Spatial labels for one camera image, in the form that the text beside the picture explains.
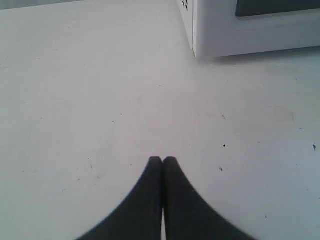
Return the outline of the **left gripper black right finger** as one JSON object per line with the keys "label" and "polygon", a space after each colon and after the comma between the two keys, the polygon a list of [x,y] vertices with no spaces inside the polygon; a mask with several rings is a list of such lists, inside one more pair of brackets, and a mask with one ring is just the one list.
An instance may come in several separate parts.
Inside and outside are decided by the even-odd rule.
{"label": "left gripper black right finger", "polygon": [[178,160],[163,161],[163,210],[168,240],[252,240],[198,194]]}

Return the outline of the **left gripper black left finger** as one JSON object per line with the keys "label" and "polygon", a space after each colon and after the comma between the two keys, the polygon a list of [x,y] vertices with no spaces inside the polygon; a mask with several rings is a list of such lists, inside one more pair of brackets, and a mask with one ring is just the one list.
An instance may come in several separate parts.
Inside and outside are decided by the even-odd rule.
{"label": "left gripper black left finger", "polygon": [[152,156],[122,203],[81,240],[160,240],[163,162]]}

